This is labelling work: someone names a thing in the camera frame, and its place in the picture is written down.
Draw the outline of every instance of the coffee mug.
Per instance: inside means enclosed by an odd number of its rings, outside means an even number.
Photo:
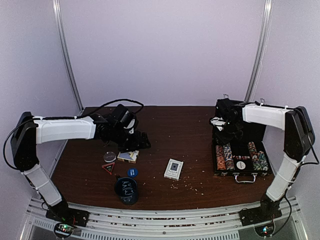
[[[138,184],[131,177],[117,177],[114,191],[125,205],[133,205],[138,201]]]

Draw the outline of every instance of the small card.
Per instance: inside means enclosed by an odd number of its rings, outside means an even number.
[[[179,180],[183,165],[183,161],[170,159],[168,165],[166,166],[164,177],[168,179]]]
[[[137,162],[137,158],[139,155],[139,151],[128,151],[128,152],[119,152],[118,160],[122,162],[128,162],[131,164],[135,164]]]

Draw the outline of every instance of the white wall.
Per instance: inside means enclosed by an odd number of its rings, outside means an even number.
[[[244,99],[264,0],[61,0],[84,106],[118,98],[146,105]]]
[[[305,106],[316,135],[314,149],[320,156],[320,2],[274,1],[267,51],[255,100],[268,104]],[[271,161],[279,166],[284,133],[268,128],[265,139]],[[306,161],[315,161],[312,153]],[[320,166],[302,168],[293,189],[313,238],[319,239]]]
[[[0,1],[0,146],[24,111],[43,116],[78,113],[68,82],[51,0]],[[46,170],[54,163],[61,142],[39,146]],[[11,149],[7,156],[12,163]],[[19,171],[0,156],[0,235],[17,234],[33,194]]]

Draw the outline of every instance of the case handle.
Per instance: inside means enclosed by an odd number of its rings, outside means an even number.
[[[239,173],[234,173],[233,175],[237,184],[253,184],[257,179],[257,173],[252,173],[253,181],[238,181]]]

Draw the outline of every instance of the metal pole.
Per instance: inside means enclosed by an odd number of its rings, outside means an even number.
[[[53,3],[55,21],[56,21],[56,25],[57,25],[59,36],[60,36],[60,42],[61,42],[61,47],[62,47],[65,68],[66,68],[66,71],[68,74],[71,89],[72,89],[73,95],[75,97],[76,103],[78,105],[79,111],[82,111],[84,109],[84,106],[83,106],[81,99],[80,99],[80,94],[79,94],[79,91],[78,91],[78,88],[76,85],[74,72],[73,72],[72,66],[71,66],[71,61],[70,61],[70,57],[69,57],[69,52],[68,52],[68,48],[67,48],[67,41],[66,41],[66,36],[65,36],[65,31],[64,31],[64,25],[63,25],[63,21],[62,21],[60,0],[52,0],[52,3]]]
[[[246,95],[244,99],[245,102],[251,101],[256,91],[259,72],[261,70],[262,56],[266,48],[267,37],[268,37],[268,32],[270,27],[272,4],[273,4],[273,0],[265,0],[260,38],[259,38],[256,55],[255,55],[255,61],[253,64],[250,82],[249,82],[248,89],[246,91]]]

